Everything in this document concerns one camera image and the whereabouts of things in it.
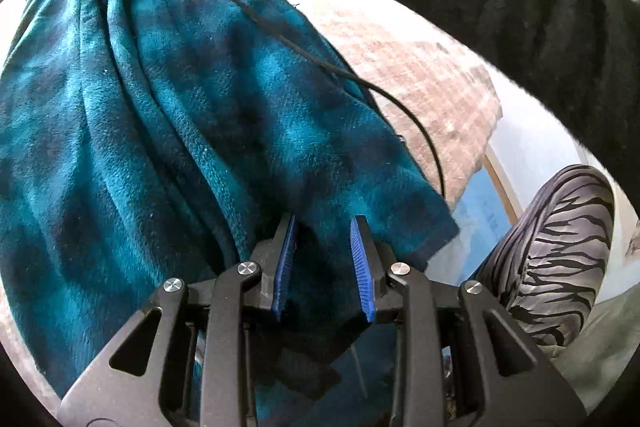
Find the blue object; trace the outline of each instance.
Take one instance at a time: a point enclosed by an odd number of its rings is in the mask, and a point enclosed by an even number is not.
[[[285,0],[244,1],[348,67]],[[0,273],[55,391],[165,279],[248,260],[285,212],[312,349],[360,313],[351,217],[424,269],[457,227],[369,102],[228,0],[27,0],[0,75]]]
[[[356,271],[360,305],[363,313],[367,315],[367,320],[371,323],[376,316],[376,305],[373,299],[373,277],[371,277],[367,253],[364,249],[364,243],[362,242],[362,236],[355,217],[351,219],[350,237],[351,256],[353,258],[353,267]]]
[[[287,235],[284,238],[284,244],[282,245],[282,252],[278,259],[278,267],[276,268],[276,275],[273,282],[273,304],[271,305],[271,311],[276,316],[277,320],[282,318],[282,311],[289,294],[291,268],[293,267],[293,254],[296,251],[296,232],[296,218],[291,216],[289,218],[289,227],[287,228]]]
[[[482,264],[495,245],[509,232],[511,223],[494,182],[483,167],[469,180],[453,216],[470,232],[469,252],[462,273],[453,284],[462,284]]]

